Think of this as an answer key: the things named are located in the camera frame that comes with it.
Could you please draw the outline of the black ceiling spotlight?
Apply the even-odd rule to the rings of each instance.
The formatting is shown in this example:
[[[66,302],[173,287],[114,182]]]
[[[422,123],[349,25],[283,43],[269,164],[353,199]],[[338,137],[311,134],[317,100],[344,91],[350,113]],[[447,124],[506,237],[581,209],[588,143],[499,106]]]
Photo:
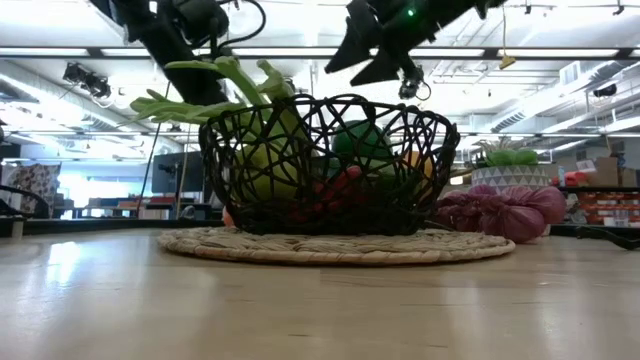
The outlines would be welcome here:
[[[108,78],[93,72],[79,63],[67,63],[62,79],[73,86],[79,86],[92,97],[102,99],[111,96]]]

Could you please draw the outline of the floral patterned fabric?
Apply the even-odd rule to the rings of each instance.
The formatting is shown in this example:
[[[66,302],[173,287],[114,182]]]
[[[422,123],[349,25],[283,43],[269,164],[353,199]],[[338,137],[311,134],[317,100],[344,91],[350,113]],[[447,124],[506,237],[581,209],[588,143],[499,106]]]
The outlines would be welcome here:
[[[0,182],[0,216],[50,219],[59,187],[60,165],[17,166]]]

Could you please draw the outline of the green succulent plant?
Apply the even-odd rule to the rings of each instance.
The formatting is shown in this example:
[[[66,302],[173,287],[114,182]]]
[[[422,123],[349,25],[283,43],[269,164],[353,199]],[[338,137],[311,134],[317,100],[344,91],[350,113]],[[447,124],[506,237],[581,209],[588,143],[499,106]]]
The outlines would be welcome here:
[[[534,150],[523,147],[510,137],[481,140],[478,145],[480,152],[472,161],[472,166],[476,169],[538,164],[538,154]]]

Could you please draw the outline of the green bell pepper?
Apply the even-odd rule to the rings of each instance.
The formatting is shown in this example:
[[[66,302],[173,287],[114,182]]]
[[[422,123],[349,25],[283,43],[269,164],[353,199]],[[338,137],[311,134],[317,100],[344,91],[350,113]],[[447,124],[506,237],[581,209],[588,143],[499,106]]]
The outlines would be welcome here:
[[[331,142],[331,151],[341,156],[375,160],[392,157],[388,136],[370,120],[350,120],[339,124]]]

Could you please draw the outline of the shelf rack with red bins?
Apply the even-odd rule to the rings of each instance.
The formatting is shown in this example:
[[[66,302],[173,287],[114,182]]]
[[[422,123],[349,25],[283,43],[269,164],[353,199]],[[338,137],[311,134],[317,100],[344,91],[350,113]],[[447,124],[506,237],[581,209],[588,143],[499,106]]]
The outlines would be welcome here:
[[[579,193],[578,202],[590,225],[640,228],[638,192]]]

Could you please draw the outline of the green grape bunch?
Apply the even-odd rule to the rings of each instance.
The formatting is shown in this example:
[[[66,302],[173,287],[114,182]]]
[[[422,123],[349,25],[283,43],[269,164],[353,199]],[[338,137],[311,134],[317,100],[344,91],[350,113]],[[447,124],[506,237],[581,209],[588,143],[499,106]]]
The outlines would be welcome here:
[[[304,185],[309,137],[295,110],[264,109],[238,120],[242,145],[233,155],[231,198],[236,203],[293,200]]]

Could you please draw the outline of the round woven straw placemat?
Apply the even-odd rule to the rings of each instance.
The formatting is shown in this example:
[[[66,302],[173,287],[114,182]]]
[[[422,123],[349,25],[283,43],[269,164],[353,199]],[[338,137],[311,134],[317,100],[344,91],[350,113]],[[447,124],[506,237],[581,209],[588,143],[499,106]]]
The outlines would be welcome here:
[[[172,253],[221,261],[291,265],[395,266],[473,261],[513,252],[504,237],[420,230],[412,235],[256,235],[235,228],[162,232],[156,241]]]

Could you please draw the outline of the thin black stand pole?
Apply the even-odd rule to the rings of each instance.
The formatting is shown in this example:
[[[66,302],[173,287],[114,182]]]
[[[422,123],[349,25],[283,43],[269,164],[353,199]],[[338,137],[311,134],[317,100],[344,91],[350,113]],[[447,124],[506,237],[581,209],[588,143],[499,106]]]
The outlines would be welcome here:
[[[167,84],[166,84],[165,93],[164,93],[164,97],[165,98],[169,95],[170,89],[171,89],[171,82],[168,81]],[[135,214],[136,220],[139,220],[140,216],[141,216],[141,207],[142,207],[142,203],[143,203],[143,200],[144,200],[144,193],[146,191],[148,178],[149,178],[149,173],[150,173],[151,162],[153,160],[155,147],[156,147],[156,144],[157,144],[157,140],[159,138],[160,129],[161,129],[161,124],[157,123],[156,130],[155,130],[154,137],[153,137],[153,142],[152,142],[151,149],[149,151],[149,156],[148,156],[147,163],[146,163],[145,174],[144,174],[144,179],[143,179],[143,182],[142,182],[141,191],[140,191],[140,194],[138,196],[138,202],[137,202],[137,205],[136,205],[136,211],[135,211],[136,212],[136,214]]]

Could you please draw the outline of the cardboard boxes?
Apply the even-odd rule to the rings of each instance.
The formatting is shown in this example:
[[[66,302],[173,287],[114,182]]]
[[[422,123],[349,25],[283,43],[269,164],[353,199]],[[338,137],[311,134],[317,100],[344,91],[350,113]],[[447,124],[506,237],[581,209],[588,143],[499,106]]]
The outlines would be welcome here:
[[[640,170],[619,167],[616,157],[586,159],[578,161],[576,166],[591,187],[640,187]]]

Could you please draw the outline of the light green celery stalk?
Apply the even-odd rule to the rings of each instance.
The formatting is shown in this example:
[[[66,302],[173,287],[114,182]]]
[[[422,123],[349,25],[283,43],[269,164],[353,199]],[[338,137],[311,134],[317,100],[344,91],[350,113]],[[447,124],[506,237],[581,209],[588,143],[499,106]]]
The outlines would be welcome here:
[[[174,61],[167,65],[168,69],[196,69],[207,70],[226,77],[242,92],[250,105],[270,105],[274,100],[283,100],[295,95],[294,89],[287,82],[285,76],[267,60],[261,59],[256,65],[265,73],[267,79],[256,84],[242,69],[239,61],[233,56],[221,56],[210,61]],[[137,115],[132,122],[151,118],[155,123],[176,121],[188,124],[203,124],[209,118],[218,117],[229,111],[239,111],[248,108],[240,98],[237,102],[224,101],[210,105],[193,105],[184,102],[174,102],[148,89],[148,97],[139,97],[130,104],[130,108]]]

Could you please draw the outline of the white triangle-patterned plant pot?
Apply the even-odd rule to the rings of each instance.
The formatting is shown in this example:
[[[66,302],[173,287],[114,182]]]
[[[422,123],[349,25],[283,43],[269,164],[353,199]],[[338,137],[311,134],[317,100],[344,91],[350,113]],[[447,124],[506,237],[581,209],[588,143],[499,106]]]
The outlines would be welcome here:
[[[512,186],[524,186],[531,190],[546,187],[551,183],[541,165],[494,166],[473,170],[471,184],[487,185],[497,192]]]

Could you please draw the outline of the small yellow fruit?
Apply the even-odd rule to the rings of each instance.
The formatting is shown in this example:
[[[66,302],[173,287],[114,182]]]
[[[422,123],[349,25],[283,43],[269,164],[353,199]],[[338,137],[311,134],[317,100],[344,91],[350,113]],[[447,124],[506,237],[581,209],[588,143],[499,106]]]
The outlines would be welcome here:
[[[419,151],[408,151],[401,159],[402,180],[426,182],[431,184],[434,181],[434,161],[433,159]]]

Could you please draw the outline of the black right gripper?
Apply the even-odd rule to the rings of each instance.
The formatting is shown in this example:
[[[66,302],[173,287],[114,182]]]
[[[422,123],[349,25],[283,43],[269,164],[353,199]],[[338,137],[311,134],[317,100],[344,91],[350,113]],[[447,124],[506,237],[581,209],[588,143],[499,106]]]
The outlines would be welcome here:
[[[381,24],[383,49],[350,84],[397,80],[405,60],[398,53],[407,53],[425,41],[433,43],[437,32],[471,9],[484,20],[489,9],[504,3],[505,0],[352,0],[347,5],[345,36],[325,72],[338,72],[367,60],[370,49],[379,44]]]

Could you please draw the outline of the red chili pepper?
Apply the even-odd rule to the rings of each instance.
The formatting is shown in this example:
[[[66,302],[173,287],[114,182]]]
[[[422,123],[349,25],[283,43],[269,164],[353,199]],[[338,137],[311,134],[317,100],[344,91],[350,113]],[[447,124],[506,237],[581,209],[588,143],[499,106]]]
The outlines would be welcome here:
[[[364,204],[367,200],[361,183],[363,172],[358,166],[350,166],[331,182],[314,184],[315,198],[295,204],[288,214],[294,223],[307,223],[329,213],[337,213],[352,205]]]

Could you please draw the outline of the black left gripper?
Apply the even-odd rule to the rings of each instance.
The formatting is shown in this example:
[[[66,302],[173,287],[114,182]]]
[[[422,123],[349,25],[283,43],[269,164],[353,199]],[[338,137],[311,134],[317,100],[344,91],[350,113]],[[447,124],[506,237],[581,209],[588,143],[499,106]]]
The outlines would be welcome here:
[[[150,0],[89,0],[103,15],[126,30],[129,42],[139,41],[164,72],[184,102],[211,105],[226,102],[212,71],[169,69],[176,61],[190,61],[195,55],[183,40],[175,37],[170,24],[150,10]]]

